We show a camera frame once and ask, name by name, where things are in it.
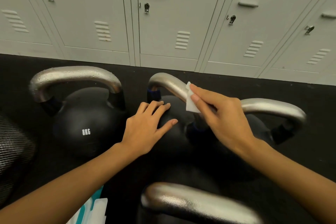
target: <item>forearm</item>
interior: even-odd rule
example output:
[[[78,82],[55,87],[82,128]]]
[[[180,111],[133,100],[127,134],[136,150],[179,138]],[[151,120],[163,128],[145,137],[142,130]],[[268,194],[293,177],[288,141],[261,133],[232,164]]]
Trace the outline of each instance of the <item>forearm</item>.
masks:
[[[123,145],[60,176],[0,211],[4,224],[64,224],[113,175],[137,158]]]
[[[336,223],[336,183],[258,140],[242,158],[291,194],[322,223]]]

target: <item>fingernail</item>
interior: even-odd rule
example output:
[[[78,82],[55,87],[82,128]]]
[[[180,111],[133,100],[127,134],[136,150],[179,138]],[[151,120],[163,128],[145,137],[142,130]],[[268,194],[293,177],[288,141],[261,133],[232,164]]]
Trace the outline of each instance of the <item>fingernail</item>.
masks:
[[[196,94],[191,95],[190,98],[194,103],[197,103],[197,101],[200,99],[200,97]]]

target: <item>black floor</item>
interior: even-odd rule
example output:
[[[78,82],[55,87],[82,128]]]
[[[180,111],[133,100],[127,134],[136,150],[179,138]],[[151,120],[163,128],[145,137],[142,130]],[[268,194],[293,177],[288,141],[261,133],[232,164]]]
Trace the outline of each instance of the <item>black floor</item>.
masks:
[[[269,98],[297,105],[307,113],[308,123],[303,131],[280,145],[278,150],[294,161],[336,181],[334,86],[0,55],[0,108],[21,128],[36,137],[40,144],[31,170],[12,195],[11,201],[82,164],[82,161],[73,158],[53,140],[52,119],[32,100],[28,92],[30,79],[39,71],[73,65],[97,66],[114,73],[123,85],[126,105],[131,114],[135,113],[142,101],[146,101],[147,82],[158,72],[170,73],[184,82],[191,81],[197,86],[230,97]],[[92,85],[92,82],[70,82],[58,85],[52,91],[58,98],[64,98],[74,90]],[[279,122],[273,117],[260,118],[270,128]],[[254,207],[271,223],[316,223],[289,195],[266,178],[252,182],[223,182],[222,190],[225,195]],[[109,198],[109,204],[111,202],[113,205],[113,200],[114,198]],[[107,222],[112,222],[113,215],[118,213],[113,213],[111,207],[109,211],[112,214],[108,215]]]

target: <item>kettlebell handle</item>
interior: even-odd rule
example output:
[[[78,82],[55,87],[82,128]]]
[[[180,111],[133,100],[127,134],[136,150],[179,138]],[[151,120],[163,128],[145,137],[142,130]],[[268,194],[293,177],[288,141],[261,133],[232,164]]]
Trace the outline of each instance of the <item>kettlebell handle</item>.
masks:
[[[51,109],[54,109],[46,110],[44,108],[52,116],[59,111],[61,103],[49,95],[49,87],[53,84],[73,81],[95,81],[105,84],[109,89],[110,96],[117,95],[113,101],[121,104],[122,109],[125,108],[124,95],[119,79],[111,72],[99,67],[67,66],[49,68],[34,75],[30,80],[29,90],[35,102],[41,103],[43,108],[46,107],[48,109],[48,106],[50,106]]]
[[[161,93],[158,87],[164,87],[183,102],[187,101],[186,84],[179,80],[178,78],[167,74],[167,73],[157,73],[154,74],[148,82],[148,92],[147,101],[151,100],[159,101],[161,99]],[[306,122],[306,114],[299,107],[265,98],[249,98],[241,100],[241,107],[245,114],[249,113],[264,113],[272,116],[279,116],[285,118],[286,121],[279,127],[271,130],[272,137],[276,144],[286,141],[288,138],[294,136]],[[196,121],[204,119],[202,115],[195,117]]]
[[[256,211],[236,200],[174,183],[149,185],[141,204],[150,211],[195,223],[264,223]]]

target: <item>person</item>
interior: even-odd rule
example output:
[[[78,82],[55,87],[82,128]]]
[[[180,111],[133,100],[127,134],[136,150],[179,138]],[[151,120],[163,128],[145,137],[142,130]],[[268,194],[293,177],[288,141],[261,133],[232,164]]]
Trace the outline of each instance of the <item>person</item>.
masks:
[[[237,98],[190,86],[191,99],[216,137],[244,161],[294,197],[316,220],[336,223],[336,183],[283,156],[253,136]],[[217,108],[213,113],[208,104]],[[141,103],[128,118],[122,142],[0,211],[2,224],[64,224],[113,175],[154,144],[178,121],[157,125],[170,104]]]

